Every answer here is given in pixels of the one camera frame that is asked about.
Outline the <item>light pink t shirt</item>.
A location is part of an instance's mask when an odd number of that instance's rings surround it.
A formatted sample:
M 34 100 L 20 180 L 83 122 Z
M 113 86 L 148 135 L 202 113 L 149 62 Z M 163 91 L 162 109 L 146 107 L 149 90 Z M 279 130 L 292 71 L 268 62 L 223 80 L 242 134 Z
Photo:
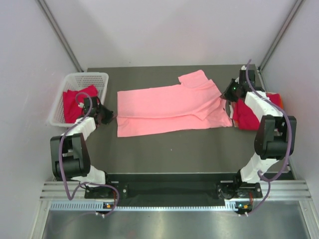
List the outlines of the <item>light pink t shirt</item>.
M 182 75 L 178 80 L 179 84 L 172 86 L 119 91 L 117 136 L 232 126 L 226 101 L 202 70 Z

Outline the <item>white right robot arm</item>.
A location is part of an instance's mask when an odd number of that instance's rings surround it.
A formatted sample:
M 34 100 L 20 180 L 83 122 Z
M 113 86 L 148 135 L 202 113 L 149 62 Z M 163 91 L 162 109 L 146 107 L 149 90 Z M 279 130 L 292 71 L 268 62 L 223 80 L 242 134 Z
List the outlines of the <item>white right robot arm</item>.
M 250 184 L 268 181 L 264 174 L 271 166 L 282 160 L 282 168 L 286 168 L 294 151 L 297 120 L 271 102 L 263 88 L 255 88 L 255 72 L 246 66 L 240 69 L 237 79 L 231 80 L 221 97 L 228 102 L 243 100 L 259 122 L 254 141 L 255 153 L 238 171 L 232 185 L 234 194 L 244 197 L 251 191 Z

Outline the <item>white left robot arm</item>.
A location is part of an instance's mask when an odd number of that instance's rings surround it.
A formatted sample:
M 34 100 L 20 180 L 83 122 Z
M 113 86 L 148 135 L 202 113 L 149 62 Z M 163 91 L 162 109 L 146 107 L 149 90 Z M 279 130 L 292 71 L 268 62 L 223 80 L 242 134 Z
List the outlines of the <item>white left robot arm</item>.
M 114 112 L 104 107 L 98 97 L 79 93 L 75 101 L 80 107 L 80 116 L 67 131 L 50 140 L 51 165 L 57 180 L 76 180 L 96 185 L 101 197 L 109 197 L 113 185 L 107 182 L 107 174 L 91 165 L 86 140 L 102 124 L 109 124 Z

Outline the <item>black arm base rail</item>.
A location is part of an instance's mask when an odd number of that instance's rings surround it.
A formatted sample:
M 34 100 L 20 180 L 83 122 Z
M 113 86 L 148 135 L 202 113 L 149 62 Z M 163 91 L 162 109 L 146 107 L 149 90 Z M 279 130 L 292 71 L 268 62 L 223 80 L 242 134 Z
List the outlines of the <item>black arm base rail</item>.
M 236 184 L 235 173 L 108 174 L 119 206 L 222 206 L 225 200 L 261 199 L 259 183 Z

